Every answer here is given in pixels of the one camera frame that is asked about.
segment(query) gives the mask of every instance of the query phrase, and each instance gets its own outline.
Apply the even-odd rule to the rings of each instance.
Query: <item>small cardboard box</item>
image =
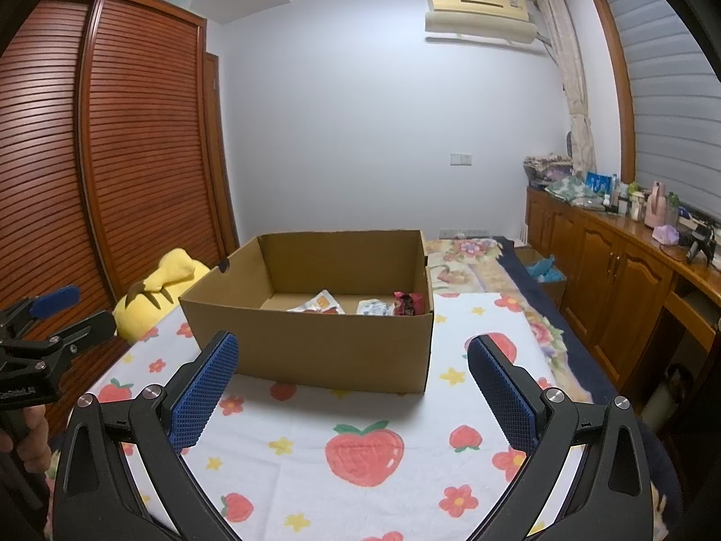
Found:
[[[417,230],[258,236],[181,298],[201,348],[219,330],[238,338],[240,374],[369,392],[425,390],[434,325]],[[289,312],[327,289],[345,314]],[[356,315],[358,301],[421,293],[417,316]]]
[[[543,256],[535,248],[531,248],[530,246],[516,248],[516,256],[518,256],[518,260],[520,260],[520,263],[524,266],[532,266],[539,260],[543,260]],[[554,283],[539,283],[543,288],[543,292],[553,301],[556,309],[561,308],[561,300],[563,300],[563,294],[566,290],[566,277],[562,272],[561,275],[563,276],[563,280],[558,280]]]

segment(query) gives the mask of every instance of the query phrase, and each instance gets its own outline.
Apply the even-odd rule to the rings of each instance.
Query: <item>gray blind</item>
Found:
[[[721,83],[666,0],[608,0],[628,64],[636,180],[721,217]]]

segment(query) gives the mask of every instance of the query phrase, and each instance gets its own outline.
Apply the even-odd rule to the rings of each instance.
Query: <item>air conditioner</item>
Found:
[[[469,34],[531,43],[536,25],[525,0],[428,0],[426,32]]]

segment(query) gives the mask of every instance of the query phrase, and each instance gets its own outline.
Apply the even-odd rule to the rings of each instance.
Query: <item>pink thermos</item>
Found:
[[[649,228],[657,228],[666,222],[666,185],[653,182],[653,190],[646,202],[646,221]]]

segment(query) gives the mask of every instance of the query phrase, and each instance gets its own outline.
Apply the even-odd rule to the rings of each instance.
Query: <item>stuffed animal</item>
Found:
[[[131,345],[143,339],[178,306],[178,297],[208,272],[207,266],[190,258],[184,249],[172,249],[160,259],[156,271],[132,285],[118,301],[113,311],[118,335]]]

